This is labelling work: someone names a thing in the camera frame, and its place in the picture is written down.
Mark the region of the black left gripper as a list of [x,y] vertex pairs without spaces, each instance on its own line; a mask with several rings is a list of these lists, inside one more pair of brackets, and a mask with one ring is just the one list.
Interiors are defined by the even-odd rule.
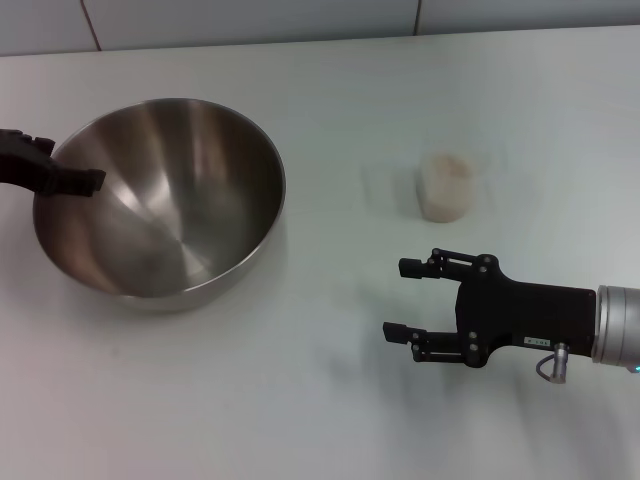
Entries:
[[51,158],[55,142],[20,130],[1,130],[1,182],[44,196],[92,197],[101,190],[106,172],[58,168]]

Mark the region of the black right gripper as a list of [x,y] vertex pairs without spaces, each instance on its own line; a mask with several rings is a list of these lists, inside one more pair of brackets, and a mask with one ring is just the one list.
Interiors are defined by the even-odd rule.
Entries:
[[417,363],[463,363],[484,367],[506,346],[551,351],[560,343],[589,357],[595,340],[596,292],[515,281],[489,254],[472,256],[433,249],[431,256],[401,258],[399,274],[411,279],[460,283],[455,304],[457,332],[434,332],[383,323],[389,343],[409,345]]

